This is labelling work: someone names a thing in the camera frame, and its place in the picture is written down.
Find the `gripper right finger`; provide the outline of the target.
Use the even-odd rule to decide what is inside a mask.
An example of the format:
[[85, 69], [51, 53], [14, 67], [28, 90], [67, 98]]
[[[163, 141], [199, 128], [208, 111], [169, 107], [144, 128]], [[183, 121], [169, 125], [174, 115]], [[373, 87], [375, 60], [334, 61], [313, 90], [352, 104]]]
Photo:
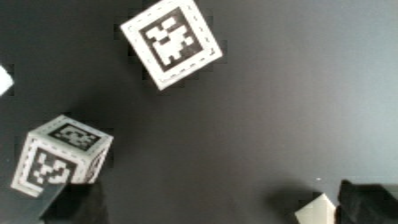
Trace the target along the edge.
[[334, 224], [398, 224], [398, 199], [380, 184], [341, 181]]

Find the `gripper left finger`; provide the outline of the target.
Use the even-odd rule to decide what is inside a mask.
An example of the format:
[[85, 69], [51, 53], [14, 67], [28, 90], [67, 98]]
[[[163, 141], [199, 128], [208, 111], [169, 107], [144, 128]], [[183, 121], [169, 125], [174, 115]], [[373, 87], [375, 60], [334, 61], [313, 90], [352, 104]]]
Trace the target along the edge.
[[42, 224], [110, 224], [101, 183], [66, 185], [39, 219]]

